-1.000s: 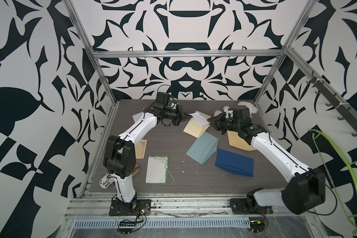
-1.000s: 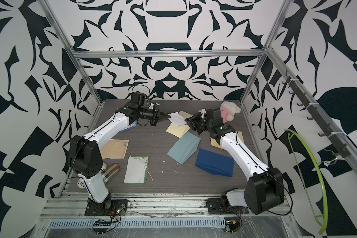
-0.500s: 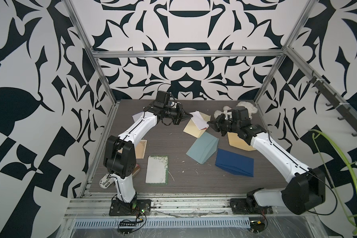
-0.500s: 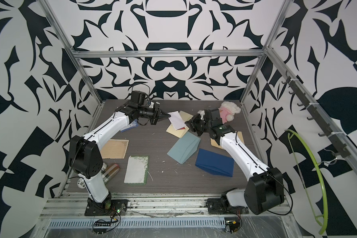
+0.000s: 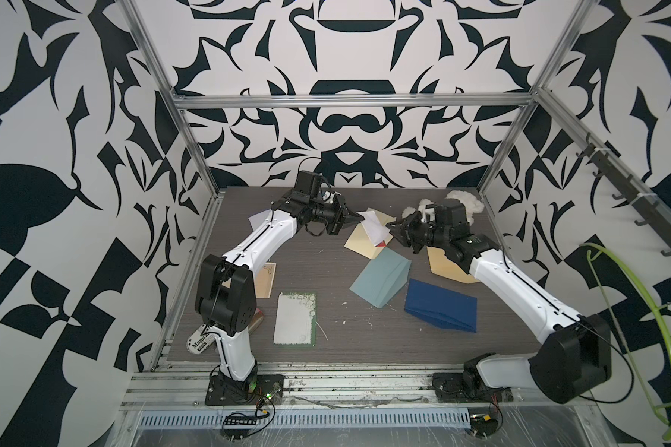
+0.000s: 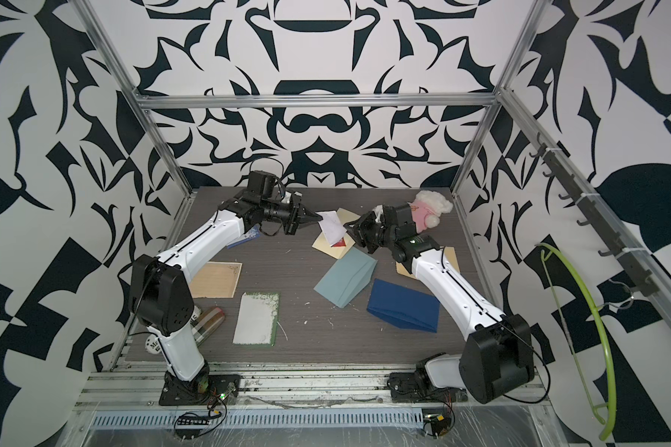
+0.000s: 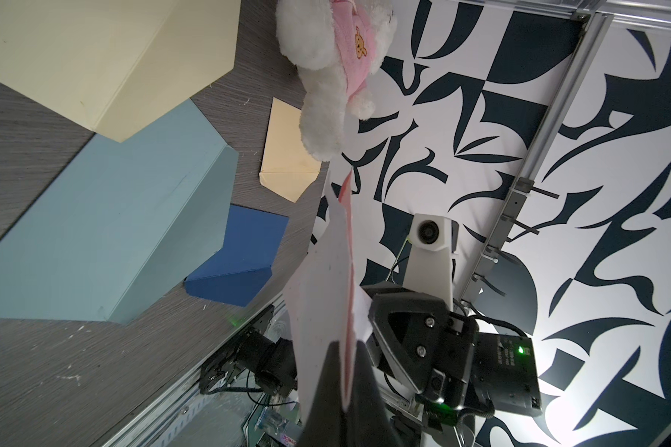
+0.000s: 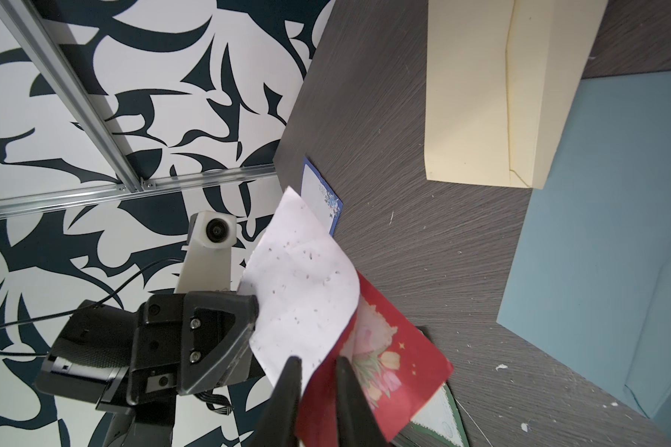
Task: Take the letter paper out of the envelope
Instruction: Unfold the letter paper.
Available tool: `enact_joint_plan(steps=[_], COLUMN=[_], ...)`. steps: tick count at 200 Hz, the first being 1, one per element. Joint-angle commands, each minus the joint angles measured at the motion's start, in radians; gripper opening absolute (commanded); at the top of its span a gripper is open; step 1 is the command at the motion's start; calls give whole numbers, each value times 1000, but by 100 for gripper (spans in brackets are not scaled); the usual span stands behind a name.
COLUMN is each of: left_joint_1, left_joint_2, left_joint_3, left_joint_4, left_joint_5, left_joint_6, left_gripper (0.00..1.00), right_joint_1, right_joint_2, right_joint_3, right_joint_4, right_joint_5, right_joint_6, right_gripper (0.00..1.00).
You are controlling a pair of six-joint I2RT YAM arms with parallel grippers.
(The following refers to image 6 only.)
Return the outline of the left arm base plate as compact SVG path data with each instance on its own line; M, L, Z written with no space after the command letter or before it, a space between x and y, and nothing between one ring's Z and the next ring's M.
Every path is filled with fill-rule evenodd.
M202 374L191 382L186 382L166 372L158 405L206 405L216 402L217 399L231 403L238 397L240 380L242 377L239 374Z

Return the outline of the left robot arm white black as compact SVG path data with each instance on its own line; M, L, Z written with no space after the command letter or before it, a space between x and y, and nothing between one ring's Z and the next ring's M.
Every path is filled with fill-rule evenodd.
M167 378L203 394L209 367L199 352L191 318L195 308L189 285L212 258L254 227L275 222L289 236L322 216L290 193L275 174L253 171L246 188L223 201L214 215L184 240L156 256L132 263L130 313L157 337L167 364Z

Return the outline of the light blue envelope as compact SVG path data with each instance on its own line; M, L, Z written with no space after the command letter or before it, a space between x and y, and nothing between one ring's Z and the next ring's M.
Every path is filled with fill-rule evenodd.
M314 290L339 308L346 307L371 281L377 260L351 249L328 270Z

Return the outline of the pale yellow envelope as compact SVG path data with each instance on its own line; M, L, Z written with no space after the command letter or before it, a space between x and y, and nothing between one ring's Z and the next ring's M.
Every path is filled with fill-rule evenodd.
M345 209L318 212L318 214L322 217L319 223L322 233L312 244L313 249L335 259L341 259L354 245L354 240L347 234L345 225L357 220L359 216Z

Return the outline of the pink white letter paper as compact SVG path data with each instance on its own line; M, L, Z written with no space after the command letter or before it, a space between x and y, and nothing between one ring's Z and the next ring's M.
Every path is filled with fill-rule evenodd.
M328 245L332 247L341 242L345 238L347 230L342 225L337 212L328 210L328 212L318 212L318 214L322 216L319 225Z

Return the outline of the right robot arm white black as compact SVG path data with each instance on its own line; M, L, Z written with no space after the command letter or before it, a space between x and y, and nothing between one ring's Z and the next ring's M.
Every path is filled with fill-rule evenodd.
M460 329L461 355L436 355L423 361L415 378L422 393L465 389L488 403L534 379L534 348L527 322L506 315L477 292L453 266L434 238L417 231L407 204L371 210L345 223L355 243L373 253L387 248L438 299Z

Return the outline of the tan yellow envelope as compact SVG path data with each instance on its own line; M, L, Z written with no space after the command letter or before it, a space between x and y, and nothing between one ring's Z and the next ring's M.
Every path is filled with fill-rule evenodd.
M445 247L444 248L444 255L445 255L445 258L447 259L447 262L449 262L449 264L451 264L453 269L457 272L460 272L460 265L459 265L459 261L458 261L455 249L453 247L449 247L449 246ZM410 279L416 279L416 276L414 274L409 273L406 270L406 268L404 267L403 264L399 264L399 263L396 264L396 272L401 276L405 276L405 277L410 278Z

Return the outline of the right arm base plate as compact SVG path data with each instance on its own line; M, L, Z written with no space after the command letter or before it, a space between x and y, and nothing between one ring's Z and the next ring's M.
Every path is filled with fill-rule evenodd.
M457 387L435 387L423 372L393 372L388 377L386 387L394 402L468 402L465 389Z

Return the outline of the cream letter paper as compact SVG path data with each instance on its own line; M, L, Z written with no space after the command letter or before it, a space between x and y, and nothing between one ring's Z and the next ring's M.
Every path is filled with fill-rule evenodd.
M242 273L241 263L208 262L190 282L192 297L233 298Z

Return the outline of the dark blue envelope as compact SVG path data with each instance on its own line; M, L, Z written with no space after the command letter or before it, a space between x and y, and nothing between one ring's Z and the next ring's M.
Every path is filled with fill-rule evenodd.
M434 296L380 279L374 281L366 310L399 329L438 330L440 303Z

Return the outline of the white green-bordered letter paper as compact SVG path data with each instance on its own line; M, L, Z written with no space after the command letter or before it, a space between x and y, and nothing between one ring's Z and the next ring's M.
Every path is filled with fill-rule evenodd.
M276 340L280 310L277 292L251 292L240 300L233 336L238 346L273 346Z

